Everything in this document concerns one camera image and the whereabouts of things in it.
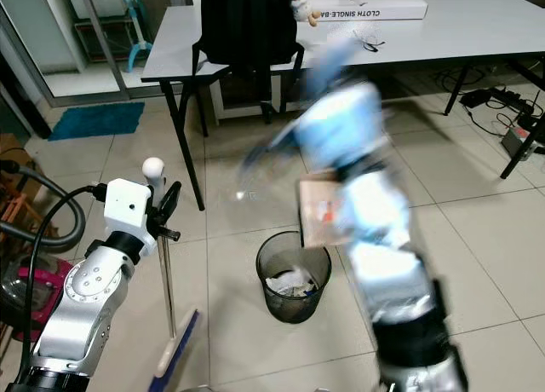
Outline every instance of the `blue mat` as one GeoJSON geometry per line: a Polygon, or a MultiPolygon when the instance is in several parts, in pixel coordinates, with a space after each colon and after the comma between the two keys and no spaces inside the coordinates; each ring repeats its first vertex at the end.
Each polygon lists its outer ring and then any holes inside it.
{"type": "Polygon", "coordinates": [[[48,140],[132,134],[143,111],[144,102],[68,108],[48,140]]]}

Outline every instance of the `stuffed toy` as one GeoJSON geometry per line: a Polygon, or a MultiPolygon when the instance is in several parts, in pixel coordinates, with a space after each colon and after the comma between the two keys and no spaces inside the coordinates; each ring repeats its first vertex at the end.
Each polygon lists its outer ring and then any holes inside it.
{"type": "Polygon", "coordinates": [[[322,15],[319,11],[312,9],[310,0],[292,0],[291,8],[297,21],[308,20],[312,27],[318,24],[316,19],[322,15]]]}

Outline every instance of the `vacuum hose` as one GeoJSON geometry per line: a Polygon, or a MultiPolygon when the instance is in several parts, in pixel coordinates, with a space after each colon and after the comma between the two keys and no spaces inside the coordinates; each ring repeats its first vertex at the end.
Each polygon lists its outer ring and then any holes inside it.
{"type": "MultiPolygon", "coordinates": [[[[66,191],[48,179],[47,177],[40,175],[35,170],[32,170],[30,168],[27,168],[25,166],[19,165],[17,162],[14,162],[13,160],[3,160],[1,161],[2,170],[15,174],[19,173],[25,176],[28,176],[35,181],[43,184],[45,187],[49,188],[51,191],[53,191],[58,196],[66,196],[66,191]]],[[[61,246],[74,246],[79,242],[79,240],[82,238],[83,231],[85,230],[85,213],[83,213],[82,207],[79,205],[79,203],[71,199],[68,202],[68,206],[70,207],[74,218],[75,218],[75,224],[74,228],[71,230],[70,233],[62,236],[62,237],[44,237],[42,239],[42,245],[46,245],[49,247],[61,247],[61,246]]],[[[32,232],[28,232],[26,230],[23,230],[22,228],[18,228],[15,225],[1,221],[0,222],[0,230],[5,232],[6,234],[10,234],[18,239],[23,239],[25,241],[31,241],[33,242],[36,238],[36,235],[32,232]]]]}

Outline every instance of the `black mesh trash can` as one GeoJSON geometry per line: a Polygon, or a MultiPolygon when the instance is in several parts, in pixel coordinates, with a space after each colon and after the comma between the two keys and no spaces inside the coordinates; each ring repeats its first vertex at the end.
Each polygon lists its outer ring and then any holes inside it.
{"type": "Polygon", "coordinates": [[[296,231],[278,233],[267,239],[257,252],[255,267],[269,311],[278,320],[290,324],[308,320],[314,314],[331,276],[328,251],[325,248],[303,249],[301,236],[296,231]],[[304,296],[283,295],[267,284],[267,279],[277,279],[294,268],[308,272],[307,283],[313,285],[304,296]]]}

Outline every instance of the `trash can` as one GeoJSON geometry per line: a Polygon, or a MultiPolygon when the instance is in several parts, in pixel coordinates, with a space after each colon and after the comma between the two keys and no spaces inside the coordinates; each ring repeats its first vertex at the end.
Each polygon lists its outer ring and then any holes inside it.
{"type": "Polygon", "coordinates": [[[303,249],[296,231],[275,234],[263,243],[255,267],[269,311],[290,324],[314,314],[331,276],[328,251],[303,249]]]}

